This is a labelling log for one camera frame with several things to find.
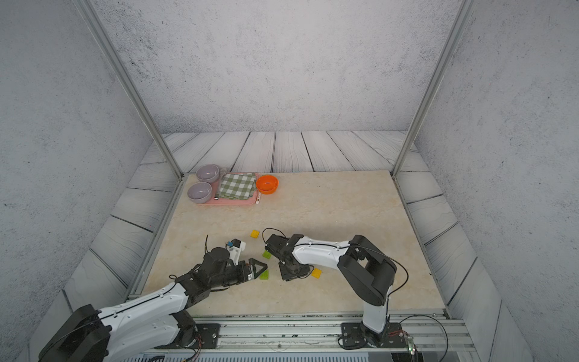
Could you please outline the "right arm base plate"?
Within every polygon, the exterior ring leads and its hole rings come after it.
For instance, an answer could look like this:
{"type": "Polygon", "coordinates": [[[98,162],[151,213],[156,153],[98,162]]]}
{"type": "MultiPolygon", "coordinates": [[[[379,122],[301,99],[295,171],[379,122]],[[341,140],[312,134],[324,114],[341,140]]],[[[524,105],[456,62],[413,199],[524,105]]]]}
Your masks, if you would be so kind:
{"type": "Polygon", "coordinates": [[[342,323],[340,337],[340,345],[346,350],[408,347],[406,334],[398,323],[387,322],[382,332],[374,332],[362,322],[342,323]]]}

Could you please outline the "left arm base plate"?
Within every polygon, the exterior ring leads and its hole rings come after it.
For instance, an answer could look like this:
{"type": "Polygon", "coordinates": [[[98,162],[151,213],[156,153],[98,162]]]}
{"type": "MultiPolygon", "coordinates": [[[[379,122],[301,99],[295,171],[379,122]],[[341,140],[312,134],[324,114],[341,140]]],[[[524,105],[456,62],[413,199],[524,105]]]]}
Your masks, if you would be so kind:
{"type": "Polygon", "coordinates": [[[215,349],[220,334],[220,324],[196,324],[179,330],[176,338],[155,349],[215,349]]]}

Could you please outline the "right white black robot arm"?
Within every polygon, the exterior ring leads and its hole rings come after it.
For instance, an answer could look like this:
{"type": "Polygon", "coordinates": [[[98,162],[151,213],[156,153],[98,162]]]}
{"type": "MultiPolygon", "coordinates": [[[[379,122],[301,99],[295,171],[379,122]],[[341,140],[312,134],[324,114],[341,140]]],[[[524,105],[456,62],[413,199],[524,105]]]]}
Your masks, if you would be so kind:
{"type": "Polygon", "coordinates": [[[397,266],[366,237],[331,242],[297,234],[290,238],[271,235],[265,250],[278,259],[284,281],[313,275],[317,266],[340,271],[364,302],[363,330],[375,337],[384,334],[397,266]]]}

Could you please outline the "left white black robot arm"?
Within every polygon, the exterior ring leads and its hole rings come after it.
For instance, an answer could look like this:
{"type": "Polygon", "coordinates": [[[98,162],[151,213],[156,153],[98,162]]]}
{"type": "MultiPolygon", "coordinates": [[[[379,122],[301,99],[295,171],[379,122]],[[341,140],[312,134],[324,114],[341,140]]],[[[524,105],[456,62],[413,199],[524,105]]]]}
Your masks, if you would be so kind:
{"type": "Polygon", "coordinates": [[[199,354],[211,345],[188,309],[211,293],[255,280],[267,270],[256,259],[235,262],[224,247],[205,253],[202,263],[172,276],[169,285],[117,306],[75,310],[39,352],[40,361],[122,361],[152,348],[186,348],[199,354]]]}

